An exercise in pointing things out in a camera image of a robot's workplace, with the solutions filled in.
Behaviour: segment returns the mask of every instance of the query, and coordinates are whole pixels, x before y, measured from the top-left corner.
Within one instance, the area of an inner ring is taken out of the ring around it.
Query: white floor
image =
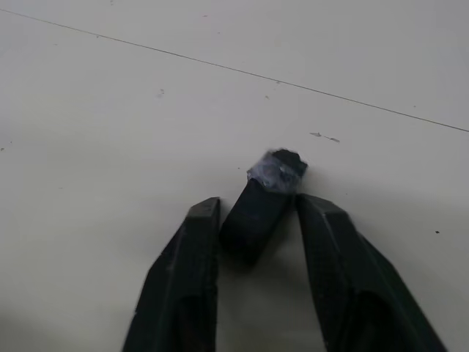
[[[247,168],[288,147],[304,191],[348,210],[466,351],[467,10],[0,0],[0,350],[118,351],[187,209],[228,210]],[[219,351],[325,350],[284,228],[251,276],[221,272]]]

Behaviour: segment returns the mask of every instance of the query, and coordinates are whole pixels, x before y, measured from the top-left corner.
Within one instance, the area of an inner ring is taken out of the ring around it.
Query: scuff mark
[[[312,136],[315,136],[315,137],[324,137],[324,138],[327,138],[331,141],[334,141],[335,143],[340,143],[340,141],[337,139],[337,138],[332,138],[332,137],[327,137],[327,136],[324,136],[323,134],[319,133],[319,132],[310,132],[309,134],[311,134]]]
[[[335,141],[335,143],[340,143],[340,141],[337,139],[337,138],[330,138],[330,137],[326,137],[325,138],[331,140],[331,141]]]

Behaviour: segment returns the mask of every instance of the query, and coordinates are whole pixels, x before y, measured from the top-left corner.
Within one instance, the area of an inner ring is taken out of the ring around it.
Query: floor seam
[[[323,91],[321,91],[321,90],[317,90],[317,89],[313,89],[313,88],[301,86],[301,85],[299,85],[299,84],[294,84],[294,83],[282,81],[282,80],[280,80],[280,79],[275,79],[275,78],[271,78],[271,77],[267,77],[267,76],[263,76],[263,75],[258,75],[258,74],[256,74],[256,73],[252,73],[252,72],[248,72],[248,71],[244,71],[244,70],[239,70],[239,69],[233,68],[233,67],[223,66],[223,65],[220,65],[220,64],[216,64],[216,63],[214,63],[214,62],[209,62],[209,61],[204,61],[204,60],[201,60],[201,59],[196,59],[196,58],[193,58],[193,57],[190,57],[190,56],[186,56],[186,55],[182,55],[182,54],[177,54],[177,53],[173,53],[173,52],[170,52],[170,51],[165,51],[165,50],[162,50],[162,49],[153,48],[153,47],[147,46],[147,45],[142,45],[142,44],[136,44],[136,43],[128,42],[127,40],[121,40],[121,39],[117,39],[117,38],[113,38],[113,37],[108,37],[108,36],[106,36],[106,35],[102,35],[102,34],[99,34],[99,33],[89,32],[89,31],[85,31],[85,30],[83,30],[83,29],[78,29],[78,28],[74,28],[74,27],[70,27],[70,26],[65,26],[65,25],[63,25],[63,24],[54,23],[54,22],[50,22],[50,21],[47,21],[47,20],[42,20],[42,19],[40,19],[40,18],[36,18],[36,17],[28,16],[28,15],[23,15],[23,14],[21,14],[21,13],[9,11],[9,10],[0,9],[0,11],[6,12],[6,13],[10,13],[10,14],[12,14],[12,15],[17,15],[17,16],[29,18],[29,19],[35,20],[35,21],[39,21],[39,22],[43,22],[43,23],[52,24],[52,25],[54,25],[54,26],[59,26],[59,27],[62,27],[62,28],[71,29],[71,30],[73,30],[73,31],[77,31],[77,32],[81,32],[81,33],[86,33],[86,34],[91,34],[91,35],[97,35],[97,36],[99,36],[99,37],[106,38],[106,39],[109,39],[109,40],[114,40],[114,41],[116,41],[116,42],[125,43],[125,44],[130,44],[130,45],[138,46],[138,47],[140,47],[140,48],[145,48],[145,49],[149,49],[149,50],[153,50],[153,51],[158,51],[158,52],[163,53],[163,54],[168,54],[168,55],[172,55],[172,56],[177,56],[177,57],[181,57],[181,58],[183,58],[183,59],[189,59],[189,60],[192,60],[192,61],[195,61],[195,62],[200,62],[200,63],[202,63],[202,64],[206,64],[206,65],[211,65],[211,66],[223,68],[223,69],[225,69],[225,70],[231,70],[231,71],[234,71],[234,72],[243,73],[243,74],[245,74],[245,75],[250,75],[250,76],[253,76],[253,77],[257,77],[257,78],[263,78],[263,79],[266,79],[266,80],[268,80],[268,81],[273,81],[273,82],[276,82],[276,83],[286,84],[286,85],[289,85],[289,86],[292,86],[292,87],[297,87],[297,88],[305,89],[305,90],[308,90],[308,91],[310,91],[310,92],[315,92],[315,93],[327,95],[327,96],[330,96],[330,97],[333,97],[333,98],[338,98],[338,99],[342,99],[342,100],[345,100],[345,101],[349,101],[349,102],[351,102],[351,103],[357,103],[357,104],[360,104],[360,105],[368,106],[368,107],[370,107],[370,108],[375,108],[375,109],[379,109],[379,110],[391,112],[391,113],[394,113],[394,114],[398,114],[398,115],[401,115],[401,116],[410,117],[410,118],[415,119],[415,120],[420,120],[420,121],[424,121],[424,122],[430,122],[430,123],[433,123],[433,124],[435,124],[435,125],[439,125],[439,126],[443,126],[443,127],[447,127],[447,128],[452,128],[452,129],[458,130],[458,131],[469,132],[469,130],[466,130],[466,129],[464,129],[464,128],[459,128],[459,127],[456,127],[456,126],[447,125],[447,124],[444,124],[444,123],[441,123],[441,122],[438,122],[438,121],[433,121],[433,120],[424,119],[423,117],[417,117],[417,116],[415,116],[415,115],[405,114],[405,113],[403,113],[403,112],[399,112],[399,111],[395,111],[395,110],[383,108],[383,107],[381,107],[381,106],[376,106],[376,105],[373,105],[373,104],[364,103],[364,102],[359,101],[359,100],[354,100],[354,99],[342,97],[342,96],[340,96],[340,95],[335,95],[335,94],[332,94],[332,93],[323,92]]]

